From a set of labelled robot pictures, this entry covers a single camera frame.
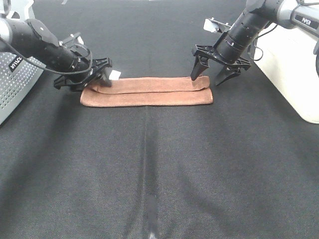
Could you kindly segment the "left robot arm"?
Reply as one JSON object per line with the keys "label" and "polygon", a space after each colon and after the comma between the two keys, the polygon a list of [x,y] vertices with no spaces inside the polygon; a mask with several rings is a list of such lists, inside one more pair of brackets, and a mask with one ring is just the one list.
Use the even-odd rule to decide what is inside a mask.
{"label": "left robot arm", "polygon": [[38,19],[1,18],[0,50],[15,54],[27,63],[30,57],[45,65],[44,70],[58,75],[54,87],[69,87],[81,92],[93,82],[111,87],[110,58],[93,58],[91,50],[74,33],[64,40],[58,38]]}

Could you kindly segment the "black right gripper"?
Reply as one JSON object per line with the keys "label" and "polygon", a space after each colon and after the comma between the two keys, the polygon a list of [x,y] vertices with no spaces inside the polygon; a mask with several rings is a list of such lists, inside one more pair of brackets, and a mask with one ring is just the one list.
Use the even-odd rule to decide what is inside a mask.
{"label": "black right gripper", "polygon": [[209,59],[225,65],[215,78],[216,86],[239,76],[241,74],[240,68],[248,70],[251,67],[249,60],[241,56],[235,57],[234,62],[229,62],[211,45],[195,45],[192,48],[192,54],[196,57],[193,70],[190,74],[192,81],[195,81],[207,68],[209,68]]}

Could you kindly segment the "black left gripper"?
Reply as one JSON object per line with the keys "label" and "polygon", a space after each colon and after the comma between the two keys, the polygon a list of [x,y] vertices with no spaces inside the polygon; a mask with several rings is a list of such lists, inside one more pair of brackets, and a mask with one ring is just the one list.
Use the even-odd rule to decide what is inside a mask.
{"label": "black left gripper", "polygon": [[108,57],[94,59],[91,70],[87,73],[62,75],[53,82],[54,88],[68,87],[72,92],[81,92],[91,83],[101,84],[103,87],[112,87],[109,79],[112,71],[112,60]]}

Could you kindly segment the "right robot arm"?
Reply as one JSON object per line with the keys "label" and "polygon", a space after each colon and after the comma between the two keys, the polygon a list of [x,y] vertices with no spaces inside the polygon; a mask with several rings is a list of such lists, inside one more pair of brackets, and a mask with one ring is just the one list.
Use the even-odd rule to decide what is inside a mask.
{"label": "right robot arm", "polygon": [[318,37],[319,11],[315,5],[303,0],[248,0],[243,12],[232,25],[207,18],[204,29],[221,35],[214,45],[196,45],[193,48],[195,62],[191,79],[196,80],[209,68],[209,60],[223,65],[217,75],[216,85],[239,76],[242,69],[248,70],[251,63],[242,57],[242,53],[272,23],[286,29],[299,27]]}

